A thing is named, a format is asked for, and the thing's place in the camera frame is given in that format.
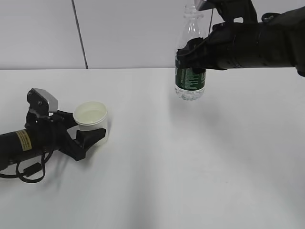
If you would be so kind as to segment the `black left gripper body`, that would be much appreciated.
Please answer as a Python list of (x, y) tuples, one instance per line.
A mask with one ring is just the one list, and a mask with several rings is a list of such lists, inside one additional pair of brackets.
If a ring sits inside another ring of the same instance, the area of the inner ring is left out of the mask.
[(72, 139), (57, 112), (38, 118), (29, 112), (26, 115), (25, 130), (31, 142), (31, 151), (37, 155), (58, 150), (75, 161), (83, 160), (86, 151)]

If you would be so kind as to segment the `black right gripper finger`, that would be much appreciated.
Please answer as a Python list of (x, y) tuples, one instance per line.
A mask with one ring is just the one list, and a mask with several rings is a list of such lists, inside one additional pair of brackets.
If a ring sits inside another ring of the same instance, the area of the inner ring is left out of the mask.
[(204, 61), (204, 42), (202, 37), (190, 39), (182, 48), (176, 52), (176, 68), (191, 69), (193, 73), (199, 74), (206, 71)]

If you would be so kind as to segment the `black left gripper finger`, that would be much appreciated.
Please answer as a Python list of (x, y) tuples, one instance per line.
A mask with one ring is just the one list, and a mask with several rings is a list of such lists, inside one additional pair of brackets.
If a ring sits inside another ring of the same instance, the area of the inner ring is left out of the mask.
[(90, 131), (76, 131), (75, 142), (85, 151), (89, 150), (92, 146), (96, 145), (106, 136), (106, 129), (99, 128)]
[(62, 118), (63, 125), (65, 126), (66, 129), (70, 129), (78, 125), (74, 120), (73, 113), (58, 110), (57, 115), (59, 115)]

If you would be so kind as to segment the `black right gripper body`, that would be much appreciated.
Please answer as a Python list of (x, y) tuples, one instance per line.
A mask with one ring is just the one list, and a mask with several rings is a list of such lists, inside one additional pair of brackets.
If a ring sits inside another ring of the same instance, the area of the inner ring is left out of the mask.
[(258, 68), (259, 23), (220, 23), (207, 40), (207, 60), (215, 69)]

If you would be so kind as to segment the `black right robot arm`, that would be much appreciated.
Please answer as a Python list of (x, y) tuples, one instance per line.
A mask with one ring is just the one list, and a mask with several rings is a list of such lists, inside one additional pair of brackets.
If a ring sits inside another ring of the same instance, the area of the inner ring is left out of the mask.
[(305, 75), (305, 9), (266, 13), (258, 22), (250, 1), (215, 1), (223, 22), (176, 53), (176, 67), (228, 70), (293, 67)]

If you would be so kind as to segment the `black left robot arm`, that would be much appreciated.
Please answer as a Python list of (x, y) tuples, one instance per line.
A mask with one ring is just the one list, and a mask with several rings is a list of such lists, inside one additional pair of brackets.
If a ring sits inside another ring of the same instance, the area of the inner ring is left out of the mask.
[(0, 169), (58, 150), (75, 161), (83, 160), (86, 152), (106, 135), (106, 129), (76, 132), (72, 139), (68, 129), (77, 126), (72, 113), (57, 111), (51, 116), (28, 113), (25, 128), (0, 135)]

